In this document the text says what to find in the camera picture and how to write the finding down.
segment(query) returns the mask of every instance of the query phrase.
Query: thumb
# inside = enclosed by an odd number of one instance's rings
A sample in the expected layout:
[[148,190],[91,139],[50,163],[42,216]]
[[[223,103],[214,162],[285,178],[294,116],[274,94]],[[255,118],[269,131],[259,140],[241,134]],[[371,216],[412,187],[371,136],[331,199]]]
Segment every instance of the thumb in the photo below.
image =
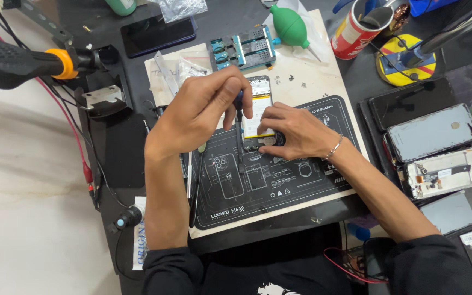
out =
[[220,120],[221,114],[231,106],[240,90],[241,81],[235,77],[228,78],[202,111],[203,116],[215,121]]
[[260,153],[264,154],[271,154],[274,156],[285,158],[285,147],[284,146],[274,146],[274,145],[266,145],[262,146],[258,150]]

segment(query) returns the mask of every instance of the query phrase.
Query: orange ring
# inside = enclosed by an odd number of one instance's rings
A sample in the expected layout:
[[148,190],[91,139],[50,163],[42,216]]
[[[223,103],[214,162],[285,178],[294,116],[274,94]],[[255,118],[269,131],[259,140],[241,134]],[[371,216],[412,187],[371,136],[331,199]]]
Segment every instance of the orange ring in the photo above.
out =
[[57,76],[52,77],[60,80],[67,80],[74,79],[79,74],[78,71],[74,71],[74,64],[72,63],[72,59],[66,50],[51,48],[45,52],[56,55],[63,63],[63,72]]

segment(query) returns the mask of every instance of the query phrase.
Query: soldering iron handle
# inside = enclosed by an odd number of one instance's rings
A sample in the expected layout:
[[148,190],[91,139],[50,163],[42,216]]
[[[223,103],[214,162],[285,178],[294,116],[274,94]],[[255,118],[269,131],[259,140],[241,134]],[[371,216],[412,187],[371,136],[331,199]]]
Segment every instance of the soldering iron handle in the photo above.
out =
[[26,50],[0,41],[0,89],[13,89],[38,76],[57,76],[64,70],[55,54]]

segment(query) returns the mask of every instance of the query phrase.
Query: hand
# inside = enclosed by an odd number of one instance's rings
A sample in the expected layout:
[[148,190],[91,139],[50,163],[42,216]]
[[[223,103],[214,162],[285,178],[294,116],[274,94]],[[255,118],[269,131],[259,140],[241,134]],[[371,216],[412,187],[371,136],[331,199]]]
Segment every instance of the hand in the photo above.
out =
[[340,141],[338,133],[325,126],[308,110],[295,109],[281,102],[275,102],[263,112],[258,134],[263,134],[267,128],[283,132],[286,142],[284,146],[262,146],[259,152],[286,160],[325,158]]
[[185,80],[149,132],[145,156],[164,158],[197,149],[214,133],[224,112],[223,128],[229,130],[236,115],[232,102],[240,90],[243,114],[252,118],[251,84],[236,66]]

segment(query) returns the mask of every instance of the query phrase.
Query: silver bracelet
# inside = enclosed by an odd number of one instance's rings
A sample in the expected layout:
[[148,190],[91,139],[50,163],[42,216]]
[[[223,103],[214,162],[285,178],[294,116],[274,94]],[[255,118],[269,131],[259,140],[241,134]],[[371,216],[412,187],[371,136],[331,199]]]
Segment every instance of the silver bracelet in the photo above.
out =
[[340,146],[341,141],[342,141],[343,139],[344,139],[344,135],[343,135],[343,134],[340,134],[340,141],[338,142],[338,144],[337,144],[334,148],[331,149],[331,152],[330,152],[328,155],[325,156],[325,159],[326,159],[326,160],[329,159],[329,158],[331,158],[331,156],[334,154],[334,152],[336,151],[336,149],[338,148],[338,146]]

